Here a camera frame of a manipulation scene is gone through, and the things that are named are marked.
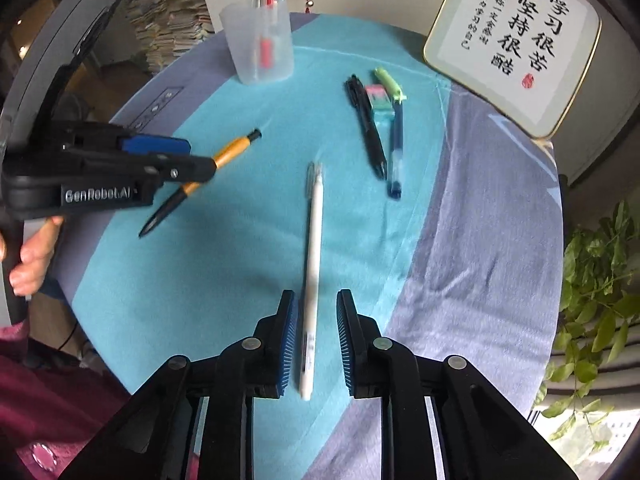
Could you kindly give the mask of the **pink sleeve forearm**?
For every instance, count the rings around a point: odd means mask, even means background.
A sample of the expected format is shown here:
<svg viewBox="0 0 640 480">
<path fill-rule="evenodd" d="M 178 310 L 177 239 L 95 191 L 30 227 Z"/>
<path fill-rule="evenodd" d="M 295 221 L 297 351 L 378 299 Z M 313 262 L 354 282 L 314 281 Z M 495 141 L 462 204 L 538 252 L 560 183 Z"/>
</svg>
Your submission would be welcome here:
<svg viewBox="0 0 640 480">
<path fill-rule="evenodd" d="M 26 322 L 1 330 L 1 477 L 56 479 L 129 399 L 88 368 L 27 367 Z"/>
</svg>

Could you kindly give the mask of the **left hand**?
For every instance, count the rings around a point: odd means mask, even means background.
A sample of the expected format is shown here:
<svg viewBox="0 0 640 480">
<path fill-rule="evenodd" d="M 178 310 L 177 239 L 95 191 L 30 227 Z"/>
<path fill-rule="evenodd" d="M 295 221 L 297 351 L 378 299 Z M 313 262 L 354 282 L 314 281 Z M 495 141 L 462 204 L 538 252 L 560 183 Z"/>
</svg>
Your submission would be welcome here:
<svg viewBox="0 0 640 480">
<path fill-rule="evenodd" d="M 23 243 L 20 261 L 10 266 L 9 273 L 9 283 L 16 296 L 32 296 L 42 286 L 63 222 L 63 217 L 47 218 L 42 227 Z"/>
</svg>

